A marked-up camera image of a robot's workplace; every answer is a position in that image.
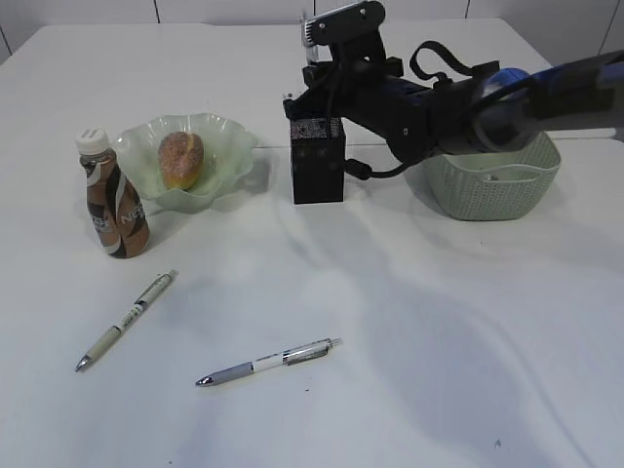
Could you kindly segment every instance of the white bottle cap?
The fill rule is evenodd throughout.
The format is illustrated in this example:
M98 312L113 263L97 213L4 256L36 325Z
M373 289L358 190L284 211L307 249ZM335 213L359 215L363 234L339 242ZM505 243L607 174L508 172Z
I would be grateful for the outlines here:
M76 136L78 152L85 156L103 153L110 147L108 135L101 129L85 129Z

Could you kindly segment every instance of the bread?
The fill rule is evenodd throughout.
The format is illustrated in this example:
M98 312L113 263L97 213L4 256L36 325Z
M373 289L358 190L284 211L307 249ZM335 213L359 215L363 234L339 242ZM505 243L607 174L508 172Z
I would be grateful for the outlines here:
M167 188L191 188L204 168L204 143L195 134L173 132L160 142L158 164Z

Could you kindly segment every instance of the green basket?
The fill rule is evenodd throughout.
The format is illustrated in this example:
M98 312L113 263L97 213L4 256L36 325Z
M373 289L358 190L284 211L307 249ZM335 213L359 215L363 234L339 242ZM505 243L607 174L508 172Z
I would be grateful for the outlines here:
M496 221L518 219L537 205L559 170L561 155L540 134L521 151L442 155L423 164L433 194L449 216Z

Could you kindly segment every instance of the gray pen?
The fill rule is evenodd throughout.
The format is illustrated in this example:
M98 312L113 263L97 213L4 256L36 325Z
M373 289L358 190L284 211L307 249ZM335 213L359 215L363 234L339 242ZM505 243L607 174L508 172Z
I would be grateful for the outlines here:
M99 359L115 342L121 337L122 334L140 317L140 315L147 310L149 305L156 300L156 297L165 290L165 288L176 277L176 271L172 270L169 273L159 276L140 297L135 301L133 308L126 317L124 317L119 325L115 325L108 329L108 331L101 336L101 338L94 344L89 351L85 353L83 358L76 366L76 371L83 371L93 362Z
M315 341L282 353L271 354L270 356L264 356L263 358L249 361L248 363L233 368L211 373L204 378L200 378L195 382L195 385L198 387L212 387L213 385L219 385L220 383L228 382L236 378L246 377L256 372L267 371L277 368L278 366L291 366L293 364L302 363L303 361L309 361L310 359L321 358L327 356L330 350L338 344L342 344L341 338L327 338Z

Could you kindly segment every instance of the black strap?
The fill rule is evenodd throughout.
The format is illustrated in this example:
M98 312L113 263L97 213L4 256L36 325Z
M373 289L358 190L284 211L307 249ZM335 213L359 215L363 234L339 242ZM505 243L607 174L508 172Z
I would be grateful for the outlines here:
M416 75L419 79L423 81L428 81L432 78L437 78L439 82L451 81L450 78L443 71L429 74L420 67L420 65L418 64L417 56L418 53L423 49L428 49L435 52L440 57L440 59L442 59L450 68L455 70L457 73L465 76L475 75L473 68L464 65L445 46L436 41L426 41L420 44L420 47L416 49L416 51L409 59L409 68L411 68L411 71L413 71L414 75Z

